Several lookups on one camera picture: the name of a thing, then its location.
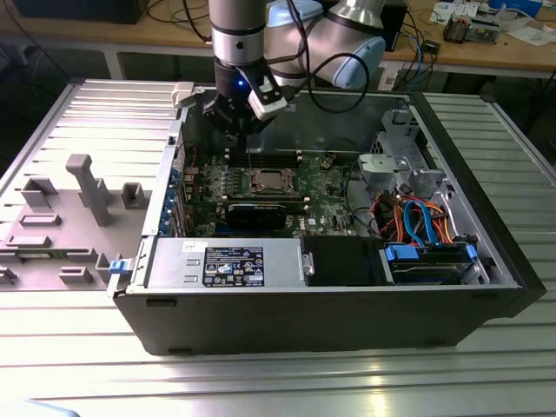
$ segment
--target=motherboard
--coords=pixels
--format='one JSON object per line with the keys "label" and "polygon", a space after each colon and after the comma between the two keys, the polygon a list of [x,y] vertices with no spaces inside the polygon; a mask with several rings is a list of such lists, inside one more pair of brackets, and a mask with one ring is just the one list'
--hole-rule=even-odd
{"label": "motherboard", "polygon": [[200,159],[200,167],[184,169],[170,222],[174,230],[169,233],[189,237],[355,235],[343,195],[346,166],[330,158],[295,153]]}

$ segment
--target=green circuit board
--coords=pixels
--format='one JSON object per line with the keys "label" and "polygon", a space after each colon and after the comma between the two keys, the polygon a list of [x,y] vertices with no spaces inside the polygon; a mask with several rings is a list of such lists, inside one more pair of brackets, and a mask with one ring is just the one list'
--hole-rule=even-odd
{"label": "green circuit board", "polygon": [[[202,166],[199,189],[195,197],[195,236],[217,237],[292,237],[299,235],[355,235],[353,224],[348,220],[346,203],[341,194],[344,181],[340,165],[330,169],[321,168],[323,155],[305,156],[299,168],[283,169],[291,178],[292,188],[288,189],[293,200],[276,202],[289,208],[303,210],[288,214],[286,226],[279,230],[256,231],[253,233],[229,230],[222,213],[228,197],[235,193],[246,200],[254,193],[251,189],[251,174],[255,170],[228,168],[223,159],[212,158]],[[272,175],[279,169],[265,169],[265,175]]]}

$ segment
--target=cpu socket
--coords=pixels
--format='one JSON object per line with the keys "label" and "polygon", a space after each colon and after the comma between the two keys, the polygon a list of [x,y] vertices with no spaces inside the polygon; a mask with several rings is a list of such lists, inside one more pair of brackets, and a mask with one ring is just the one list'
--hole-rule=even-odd
{"label": "cpu socket", "polygon": [[253,169],[251,191],[258,195],[294,195],[294,173],[291,169]]}

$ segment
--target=blue tab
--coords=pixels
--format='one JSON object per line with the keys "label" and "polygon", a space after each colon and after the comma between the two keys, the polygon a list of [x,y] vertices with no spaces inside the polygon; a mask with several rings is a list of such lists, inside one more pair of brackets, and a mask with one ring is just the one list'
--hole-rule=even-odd
{"label": "blue tab", "polygon": [[112,261],[108,271],[111,274],[128,274],[133,269],[130,259],[119,259],[118,261]]}
{"label": "blue tab", "polygon": [[469,255],[469,257],[474,261],[475,259],[477,259],[478,255],[477,255],[477,249],[475,249],[475,246],[473,245],[467,245],[466,246],[466,251],[467,254]]}
{"label": "blue tab", "polygon": [[386,253],[386,259],[388,262],[393,261],[394,259],[396,259],[396,254],[394,253],[393,250],[394,246],[388,246],[386,248],[386,250],[384,251]]}
{"label": "blue tab", "polygon": [[390,245],[386,248],[386,257],[388,261],[418,261],[419,252],[417,248],[411,245]]}

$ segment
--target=power supply label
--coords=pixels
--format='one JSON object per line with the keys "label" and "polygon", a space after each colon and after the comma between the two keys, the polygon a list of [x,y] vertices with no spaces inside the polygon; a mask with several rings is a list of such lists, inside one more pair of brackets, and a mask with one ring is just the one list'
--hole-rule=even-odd
{"label": "power supply label", "polygon": [[202,285],[264,287],[262,248],[207,248]]}

